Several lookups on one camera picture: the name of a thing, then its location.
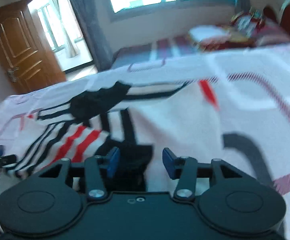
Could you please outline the patterned pillow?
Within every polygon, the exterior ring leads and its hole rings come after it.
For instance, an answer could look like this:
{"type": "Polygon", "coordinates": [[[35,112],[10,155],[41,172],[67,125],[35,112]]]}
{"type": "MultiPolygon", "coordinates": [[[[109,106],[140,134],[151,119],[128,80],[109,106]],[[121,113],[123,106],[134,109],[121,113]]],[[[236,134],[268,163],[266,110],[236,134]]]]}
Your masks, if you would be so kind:
{"type": "Polygon", "coordinates": [[[253,37],[265,26],[266,18],[262,12],[251,8],[248,12],[241,11],[231,19],[231,26],[248,38],[253,37]]]}

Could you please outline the brown wooden door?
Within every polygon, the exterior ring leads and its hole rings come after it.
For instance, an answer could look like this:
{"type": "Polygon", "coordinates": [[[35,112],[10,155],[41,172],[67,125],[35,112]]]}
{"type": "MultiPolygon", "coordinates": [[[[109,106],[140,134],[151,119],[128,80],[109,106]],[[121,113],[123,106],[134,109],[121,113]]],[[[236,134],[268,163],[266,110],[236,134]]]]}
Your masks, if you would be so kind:
{"type": "Polygon", "coordinates": [[[67,80],[25,1],[0,7],[0,64],[18,94],[67,80]]]}

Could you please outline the striped knit sweater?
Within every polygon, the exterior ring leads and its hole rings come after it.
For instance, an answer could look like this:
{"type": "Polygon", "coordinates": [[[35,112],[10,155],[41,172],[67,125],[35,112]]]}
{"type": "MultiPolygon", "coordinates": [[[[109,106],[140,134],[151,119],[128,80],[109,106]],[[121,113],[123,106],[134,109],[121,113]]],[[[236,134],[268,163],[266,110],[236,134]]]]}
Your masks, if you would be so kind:
{"type": "Polygon", "coordinates": [[[44,236],[73,223],[88,201],[84,162],[120,150],[111,191],[171,191],[162,162],[170,148],[195,159],[222,151],[217,100],[206,80],[86,90],[67,102],[23,119],[13,149],[17,161],[3,171],[32,184],[28,193],[2,194],[0,211],[9,229],[44,236]]]}

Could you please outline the folded white blanket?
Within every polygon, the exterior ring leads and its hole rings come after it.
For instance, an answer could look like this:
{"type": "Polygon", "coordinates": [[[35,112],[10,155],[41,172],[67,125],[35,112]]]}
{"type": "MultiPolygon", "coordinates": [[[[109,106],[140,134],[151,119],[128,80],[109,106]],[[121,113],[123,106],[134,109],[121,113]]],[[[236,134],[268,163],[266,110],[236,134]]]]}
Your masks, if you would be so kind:
{"type": "Polygon", "coordinates": [[[222,44],[230,39],[230,32],[216,25],[198,25],[189,30],[188,36],[198,45],[222,44]]]}

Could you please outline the patterned bed sheet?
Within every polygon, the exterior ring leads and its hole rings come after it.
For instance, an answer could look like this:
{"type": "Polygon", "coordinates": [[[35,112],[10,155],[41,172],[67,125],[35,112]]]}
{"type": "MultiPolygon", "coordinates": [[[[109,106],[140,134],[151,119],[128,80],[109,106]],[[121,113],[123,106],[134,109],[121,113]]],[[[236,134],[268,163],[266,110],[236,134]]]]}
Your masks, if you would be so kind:
{"type": "MultiPolygon", "coordinates": [[[[77,219],[44,236],[9,229],[0,211],[0,239],[290,239],[290,45],[228,50],[136,63],[59,83],[0,104],[3,156],[16,155],[23,119],[89,90],[206,80],[217,100],[222,151],[198,161],[195,198],[171,191],[111,191],[87,201],[77,219]]],[[[32,184],[0,170],[0,200],[32,184]]]]}

